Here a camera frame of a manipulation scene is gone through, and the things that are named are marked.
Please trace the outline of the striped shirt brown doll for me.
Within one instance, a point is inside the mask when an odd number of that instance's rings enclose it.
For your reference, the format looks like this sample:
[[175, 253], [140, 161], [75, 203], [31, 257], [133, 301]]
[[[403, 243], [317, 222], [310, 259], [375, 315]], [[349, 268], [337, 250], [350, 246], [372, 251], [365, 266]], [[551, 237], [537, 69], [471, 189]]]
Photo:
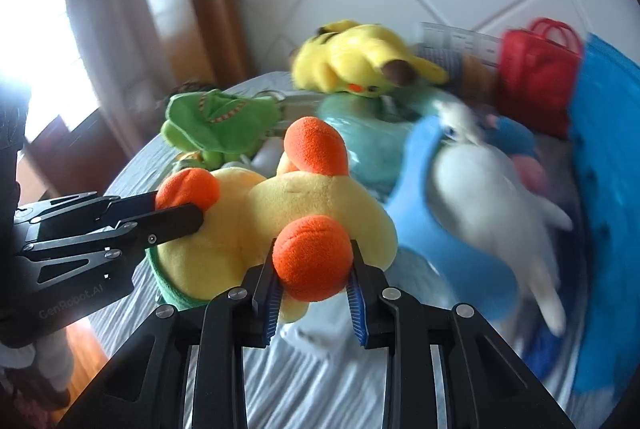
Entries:
[[449, 76], [445, 89], [468, 104], [492, 105], [496, 100], [498, 74], [478, 57], [450, 48], [430, 48], [418, 44], [414, 50], [442, 68]]

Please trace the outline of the white seal plush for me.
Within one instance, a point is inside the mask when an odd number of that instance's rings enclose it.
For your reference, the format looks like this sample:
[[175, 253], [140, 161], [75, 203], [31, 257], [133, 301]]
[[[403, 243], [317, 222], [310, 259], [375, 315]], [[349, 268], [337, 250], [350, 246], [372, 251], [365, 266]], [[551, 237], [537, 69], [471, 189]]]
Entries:
[[510, 267], [521, 296], [534, 299], [551, 334], [562, 336], [566, 314], [549, 230], [569, 232], [572, 219], [551, 200], [529, 192], [511, 159], [484, 141], [469, 106], [439, 102], [437, 109], [448, 138], [430, 174], [438, 219], [462, 241]]

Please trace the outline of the yellow Pikachu plush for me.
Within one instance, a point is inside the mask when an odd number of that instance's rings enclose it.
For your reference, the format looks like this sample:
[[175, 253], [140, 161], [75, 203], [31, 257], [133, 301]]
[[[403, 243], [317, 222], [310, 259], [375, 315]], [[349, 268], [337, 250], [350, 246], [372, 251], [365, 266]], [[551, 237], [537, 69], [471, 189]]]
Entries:
[[296, 89], [377, 97], [423, 80], [441, 85], [449, 76], [413, 54], [392, 30], [343, 19], [323, 25], [291, 57]]

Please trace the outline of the teal plush in plastic bag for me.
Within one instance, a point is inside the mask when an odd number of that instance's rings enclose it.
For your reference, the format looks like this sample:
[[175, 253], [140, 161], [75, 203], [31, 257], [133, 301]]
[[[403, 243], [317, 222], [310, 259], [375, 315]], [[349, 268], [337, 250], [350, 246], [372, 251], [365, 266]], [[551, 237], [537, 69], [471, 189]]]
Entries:
[[384, 202], [397, 182], [404, 144], [414, 124], [436, 115], [439, 102], [457, 99], [425, 84], [380, 97], [335, 93], [322, 100], [317, 116], [343, 137], [352, 178]]

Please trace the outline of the blue and pink small plush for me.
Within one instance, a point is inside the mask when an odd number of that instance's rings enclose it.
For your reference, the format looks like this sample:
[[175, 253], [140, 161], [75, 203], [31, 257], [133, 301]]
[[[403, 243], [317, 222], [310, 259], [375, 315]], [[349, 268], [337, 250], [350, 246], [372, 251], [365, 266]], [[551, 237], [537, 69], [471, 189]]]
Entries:
[[485, 140], [506, 154], [523, 185], [536, 195], [549, 195], [546, 170], [542, 167], [534, 134], [508, 117], [488, 114], [484, 118]]

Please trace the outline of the white curtain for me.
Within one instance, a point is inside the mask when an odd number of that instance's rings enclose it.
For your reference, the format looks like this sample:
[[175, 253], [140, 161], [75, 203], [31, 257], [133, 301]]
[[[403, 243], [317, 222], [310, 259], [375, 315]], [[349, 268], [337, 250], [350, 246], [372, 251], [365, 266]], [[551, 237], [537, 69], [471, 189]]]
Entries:
[[105, 120], [127, 155], [160, 132], [175, 85], [148, 0], [65, 0]]

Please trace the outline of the blue plastic storage crate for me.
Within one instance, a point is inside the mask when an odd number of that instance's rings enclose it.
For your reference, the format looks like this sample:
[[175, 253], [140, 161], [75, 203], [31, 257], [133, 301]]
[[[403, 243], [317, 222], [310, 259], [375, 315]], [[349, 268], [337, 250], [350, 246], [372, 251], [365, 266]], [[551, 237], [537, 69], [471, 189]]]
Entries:
[[619, 397], [639, 366], [639, 67], [593, 34], [570, 101], [589, 301], [575, 388]]

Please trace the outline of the yellow duck plush green hat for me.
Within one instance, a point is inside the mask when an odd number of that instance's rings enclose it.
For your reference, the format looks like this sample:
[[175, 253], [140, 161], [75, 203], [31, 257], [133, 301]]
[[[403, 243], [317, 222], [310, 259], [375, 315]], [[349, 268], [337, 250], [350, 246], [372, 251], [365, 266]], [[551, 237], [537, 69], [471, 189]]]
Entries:
[[188, 202], [203, 212], [202, 225], [148, 251], [160, 294], [179, 310], [204, 305], [272, 259], [284, 289], [279, 319], [293, 323], [345, 288], [355, 256], [381, 270], [396, 258], [392, 219], [350, 176], [341, 135], [316, 117], [288, 127], [272, 178], [186, 168], [155, 197], [158, 210]]

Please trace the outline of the white wall socket strip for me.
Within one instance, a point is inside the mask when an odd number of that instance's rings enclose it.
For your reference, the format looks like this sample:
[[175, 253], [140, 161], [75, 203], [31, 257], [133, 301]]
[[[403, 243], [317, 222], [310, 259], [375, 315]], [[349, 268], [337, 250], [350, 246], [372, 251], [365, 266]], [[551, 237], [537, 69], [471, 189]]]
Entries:
[[498, 66], [501, 43], [499, 38], [436, 22], [420, 22], [416, 36], [427, 48], [448, 48], [475, 56], [489, 67]]

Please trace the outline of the red plastic toy case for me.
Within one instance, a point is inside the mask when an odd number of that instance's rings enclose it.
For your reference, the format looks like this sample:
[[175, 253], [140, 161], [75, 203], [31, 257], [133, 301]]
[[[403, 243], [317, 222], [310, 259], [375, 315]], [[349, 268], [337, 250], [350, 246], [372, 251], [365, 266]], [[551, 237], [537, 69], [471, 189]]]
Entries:
[[564, 22], [548, 17], [503, 35], [496, 102], [500, 114], [527, 128], [567, 138], [567, 108], [582, 61], [582, 40]]

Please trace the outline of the green frog plush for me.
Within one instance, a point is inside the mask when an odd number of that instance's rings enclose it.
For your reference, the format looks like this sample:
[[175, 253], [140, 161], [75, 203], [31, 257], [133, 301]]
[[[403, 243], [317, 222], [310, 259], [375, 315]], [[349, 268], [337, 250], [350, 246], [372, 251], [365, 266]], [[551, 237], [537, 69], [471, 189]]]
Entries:
[[270, 96], [179, 93], [167, 104], [160, 135], [180, 152], [197, 155], [203, 168], [215, 170], [255, 155], [280, 120], [280, 106]]

